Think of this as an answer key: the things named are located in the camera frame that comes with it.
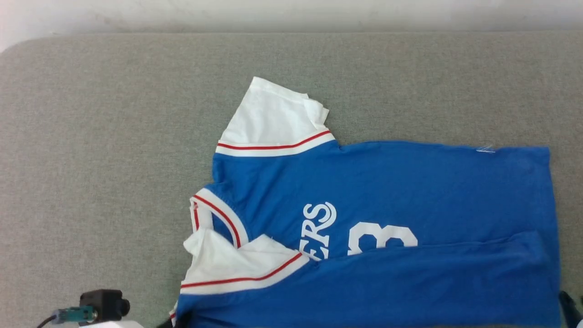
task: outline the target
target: red stripe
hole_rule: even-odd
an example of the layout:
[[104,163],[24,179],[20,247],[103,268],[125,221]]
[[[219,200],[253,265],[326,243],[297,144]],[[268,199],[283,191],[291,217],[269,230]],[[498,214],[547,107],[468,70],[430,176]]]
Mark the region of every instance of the red stripe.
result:
[[238,150],[246,150],[246,151],[257,151],[257,150],[270,150],[270,149],[286,149],[286,148],[294,148],[297,146],[301,146],[303,144],[305,144],[308,141],[312,141],[318,137],[321,137],[325,134],[329,134],[331,133],[330,131],[324,131],[324,132],[320,132],[317,135],[314,135],[312,137],[307,138],[304,141],[300,141],[297,144],[293,144],[293,145],[283,145],[283,146],[251,146],[251,147],[241,147],[241,146],[231,146],[231,145],[227,145],[227,144],[221,144],[218,143],[218,146],[221,147],[225,147],[225,148],[230,148],[230,149],[238,149]]
[[196,231],[198,231],[198,205],[196,203],[194,203],[192,211],[194,212],[194,226],[196,227]]
[[208,200],[206,200],[198,195],[194,195],[194,198],[196,198],[199,201],[205,203],[206,205],[212,207],[215,211],[217,211],[220,215],[223,216],[223,218],[227,221],[227,223],[229,223],[229,225],[233,229],[233,233],[235,233],[235,241],[237,243],[237,248],[241,247],[241,240],[239,239],[239,234],[237,233],[237,229],[235,228],[235,225],[233,224],[231,219],[229,219],[229,217],[223,211],[221,211],[220,208],[218,208],[217,206],[214,206]]
[[259,278],[233,278],[233,279],[225,279],[225,280],[195,282],[193,284],[184,284],[184,285],[180,286],[180,288],[189,288],[189,287],[198,287],[198,286],[207,286],[207,285],[228,284],[228,283],[231,283],[231,282],[239,282],[239,281],[259,281],[259,280],[265,280],[265,279],[273,276],[274,274],[282,271],[285,267],[287,267],[288,265],[290,265],[292,262],[294,262],[295,260],[299,259],[300,257],[301,257],[301,253],[298,253],[291,260],[283,263],[282,266],[280,266],[279,268],[271,271],[269,274],[264,275],[263,277],[259,277]]

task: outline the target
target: white number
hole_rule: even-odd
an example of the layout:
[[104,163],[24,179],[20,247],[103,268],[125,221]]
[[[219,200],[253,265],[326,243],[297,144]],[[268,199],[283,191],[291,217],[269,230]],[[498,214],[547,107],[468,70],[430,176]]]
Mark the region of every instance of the white number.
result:
[[377,248],[383,248],[390,238],[402,240],[406,247],[417,246],[417,238],[411,230],[405,226],[387,225],[381,228],[379,224],[359,222],[352,228],[348,235],[348,255],[360,254],[359,240],[364,235],[371,235],[377,240]]

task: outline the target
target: gray couch cushion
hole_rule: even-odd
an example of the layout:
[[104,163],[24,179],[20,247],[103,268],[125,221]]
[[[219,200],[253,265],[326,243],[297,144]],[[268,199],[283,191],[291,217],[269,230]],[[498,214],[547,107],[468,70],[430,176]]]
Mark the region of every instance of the gray couch cushion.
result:
[[583,294],[583,33],[89,35],[0,57],[1,326],[95,288],[164,320],[188,198],[254,75],[322,102],[342,144],[550,145],[563,288]]

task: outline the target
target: white wall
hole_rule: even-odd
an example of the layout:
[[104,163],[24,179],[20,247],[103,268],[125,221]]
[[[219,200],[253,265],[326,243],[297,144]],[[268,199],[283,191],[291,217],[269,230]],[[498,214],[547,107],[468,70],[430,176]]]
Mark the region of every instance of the white wall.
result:
[[89,32],[583,29],[583,0],[0,0],[0,51]]

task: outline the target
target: white lettering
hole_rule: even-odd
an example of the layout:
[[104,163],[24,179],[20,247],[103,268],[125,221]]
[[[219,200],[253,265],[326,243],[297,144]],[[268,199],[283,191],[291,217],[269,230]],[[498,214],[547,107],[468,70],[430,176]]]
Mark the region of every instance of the white lettering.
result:
[[[312,204],[306,204],[306,206],[304,206],[303,213],[306,220],[304,220],[304,222],[302,222],[301,224],[301,236],[317,240],[321,242],[324,246],[328,247],[330,236],[329,235],[322,236],[319,235],[318,232],[320,230],[328,228],[334,223],[334,221],[336,221],[336,208],[329,202],[324,202],[324,204],[318,204],[314,206],[314,208],[310,211],[311,207]],[[318,222],[322,224],[316,226],[316,223],[314,223],[314,221],[311,220],[315,219],[321,210],[324,210],[325,212],[324,216],[318,220]],[[310,249],[309,252],[306,252],[304,250],[306,245],[308,245],[308,241],[305,239],[300,239],[300,252],[310,256],[314,260],[320,260],[318,257],[315,256],[316,254],[315,250]],[[324,258],[327,259],[328,249],[320,246],[320,250],[322,251],[322,254],[324,254]]]

